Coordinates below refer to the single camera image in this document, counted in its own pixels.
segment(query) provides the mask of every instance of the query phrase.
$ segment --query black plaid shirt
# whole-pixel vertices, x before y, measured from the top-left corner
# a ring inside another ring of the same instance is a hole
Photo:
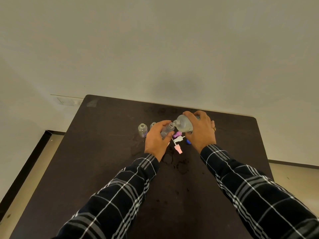
[[[217,145],[205,147],[200,157],[253,238],[319,238],[319,218],[264,173]],[[55,238],[125,237],[159,166],[151,154],[136,159],[92,195]]]

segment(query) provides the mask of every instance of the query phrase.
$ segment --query tabletop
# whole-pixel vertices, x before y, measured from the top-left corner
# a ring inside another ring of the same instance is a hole
[[[138,125],[175,120],[195,109],[87,95],[24,210],[11,238],[50,238],[122,168],[144,152]],[[217,144],[272,178],[257,121],[206,111]],[[173,142],[150,183],[128,238],[250,238],[199,154]]]

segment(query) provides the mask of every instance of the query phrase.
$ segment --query electrical outlet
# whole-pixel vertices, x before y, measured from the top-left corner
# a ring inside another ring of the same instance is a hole
[[[52,95],[55,101],[60,105],[66,106],[80,106],[82,104],[83,98],[70,97],[70,96],[57,96]]]

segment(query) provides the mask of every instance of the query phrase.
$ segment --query wooden table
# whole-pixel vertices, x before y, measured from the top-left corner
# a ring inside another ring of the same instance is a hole
[[[185,110],[86,96],[11,238],[55,236],[93,193],[143,153],[140,123],[173,121]],[[272,178],[256,119],[206,112],[215,121],[217,144]],[[128,238],[249,238],[198,153],[185,141],[180,145],[182,154],[169,145]]]

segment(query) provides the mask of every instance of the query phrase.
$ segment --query person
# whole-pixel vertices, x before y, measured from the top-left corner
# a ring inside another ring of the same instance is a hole
[[[234,160],[219,147],[214,121],[205,112],[183,114],[193,124],[193,133],[186,133],[186,138],[198,151],[253,238],[319,238],[319,218],[264,173]],[[174,133],[169,133],[165,139],[160,136],[162,128],[170,122],[156,123],[146,136],[143,156],[93,194],[54,238],[126,237]]]

